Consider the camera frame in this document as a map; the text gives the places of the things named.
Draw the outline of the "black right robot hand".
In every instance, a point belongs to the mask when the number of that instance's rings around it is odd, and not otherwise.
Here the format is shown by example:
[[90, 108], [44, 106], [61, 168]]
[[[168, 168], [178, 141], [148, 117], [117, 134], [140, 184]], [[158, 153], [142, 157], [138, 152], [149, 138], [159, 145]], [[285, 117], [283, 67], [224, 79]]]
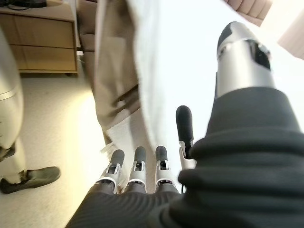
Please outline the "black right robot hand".
[[190, 118], [177, 110], [180, 139], [196, 166], [146, 194], [123, 194], [99, 180], [69, 228], [301, 228], [304, 135], [287, 96], [274, 85], [269, 51], [242, 23], [226, 25], [217, 48], [216, 92], [207, 133], [191, 143]]

